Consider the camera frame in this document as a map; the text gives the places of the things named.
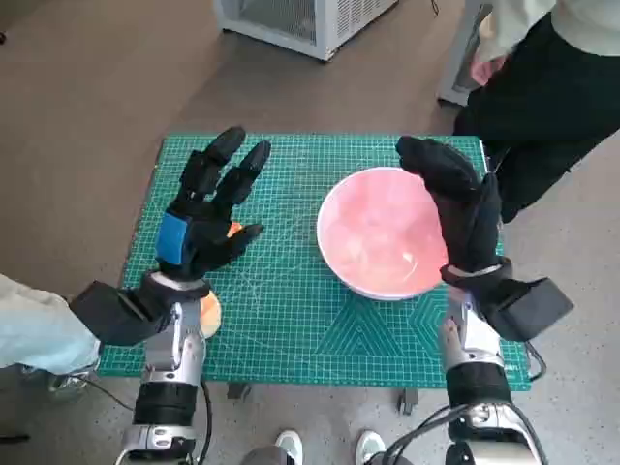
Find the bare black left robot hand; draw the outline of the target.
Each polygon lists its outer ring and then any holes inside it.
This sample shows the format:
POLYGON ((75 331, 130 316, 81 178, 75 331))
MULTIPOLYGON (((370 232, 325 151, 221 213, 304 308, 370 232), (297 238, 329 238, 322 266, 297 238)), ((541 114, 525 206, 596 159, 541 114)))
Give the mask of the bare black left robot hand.
POLYGON ((260 140, 238 165, 222 172, 245 138, 242 127, 230 127, 191 153, 156 242, 159 270, 170 279, 197 280, 230 264, 264 231, 261 224, 234 222, 232 212, 250 195, 270 156, 270 142, 260 140))

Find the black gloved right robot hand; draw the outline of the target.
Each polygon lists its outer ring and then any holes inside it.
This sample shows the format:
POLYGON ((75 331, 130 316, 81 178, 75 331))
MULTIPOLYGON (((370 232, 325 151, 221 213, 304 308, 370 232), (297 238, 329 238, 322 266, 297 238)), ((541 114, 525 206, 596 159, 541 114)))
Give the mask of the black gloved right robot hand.
POLYGON ((434 139, 401 137, 400 166, 421 177, 438 210, 448 265, 466 273, 496 267, 501 201, 496 176, 479 176, 455 148, 434 139))

